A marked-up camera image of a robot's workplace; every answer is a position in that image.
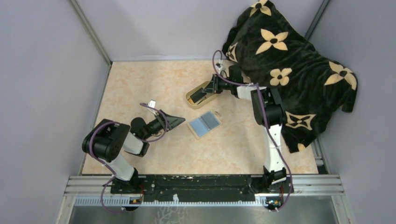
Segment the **black credit card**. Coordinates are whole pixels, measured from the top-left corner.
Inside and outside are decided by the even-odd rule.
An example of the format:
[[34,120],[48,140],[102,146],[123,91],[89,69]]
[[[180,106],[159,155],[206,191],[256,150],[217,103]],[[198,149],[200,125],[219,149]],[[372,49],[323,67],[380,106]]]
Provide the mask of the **black credit card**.
[[203,88],[198,89],[196,92],[190,95],[188,102],[192,105],[198,105],[207,99],[207,94],[202,93]]
[[213,112],[206,112],[201,116],[201,120],[208,130],[212,130],[221,124]]

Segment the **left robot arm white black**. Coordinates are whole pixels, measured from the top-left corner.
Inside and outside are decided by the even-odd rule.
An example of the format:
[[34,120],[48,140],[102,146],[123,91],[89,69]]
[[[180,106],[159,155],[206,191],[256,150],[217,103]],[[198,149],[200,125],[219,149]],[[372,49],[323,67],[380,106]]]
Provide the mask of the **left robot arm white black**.
[[82,151],[105,165],[122,181],[121,186],[128,193],[136,192],[140,187],[138,171],[122,155],[143,157],[154,140],[150,137],[176,128],[185,122],[185,118],[166,114],[164,111],[155,115],[154,120],[146,123],[141,117],[134,118],[130,125],[103,119],[83,140]]

